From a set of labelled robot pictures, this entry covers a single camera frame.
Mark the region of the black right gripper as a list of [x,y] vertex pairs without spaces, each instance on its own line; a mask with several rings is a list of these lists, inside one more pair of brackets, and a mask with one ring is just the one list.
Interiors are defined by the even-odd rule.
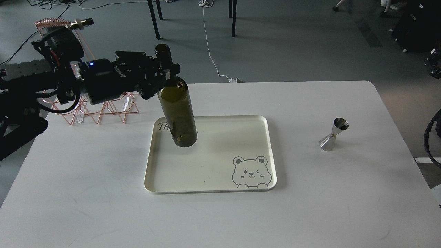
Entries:
[[424,64],[429,76],[436,79],[441,78],[441,51],[438,48],[431,50],[430,55],[424,60]]

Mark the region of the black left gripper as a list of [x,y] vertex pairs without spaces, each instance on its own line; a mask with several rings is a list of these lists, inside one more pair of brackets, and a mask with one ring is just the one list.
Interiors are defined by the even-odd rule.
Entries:
[[166,86],[180,80],[180,65],[153,58],[145,52],[116,51],[116,60],[98,59],[78,63],[76,77],[81,93],[92,105],[114,100],[124,92],[138,92],[148,100]]

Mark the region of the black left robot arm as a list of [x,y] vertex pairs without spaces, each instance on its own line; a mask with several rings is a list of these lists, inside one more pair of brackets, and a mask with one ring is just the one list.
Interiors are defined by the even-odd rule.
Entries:
[[63,114],[74,110],[82,96],[96,105],[133,91],[148,100],[180,72],[166,44],[156,46],[155,58],[143,52],[117,51],[113,62],[82,62],[84,52],[73,30],[93,25],[93,19],[60,23],[52,18],[51,22],[53,27],[32,42],[42,60],[1,69],[1,159],[47,129],[42,109]]

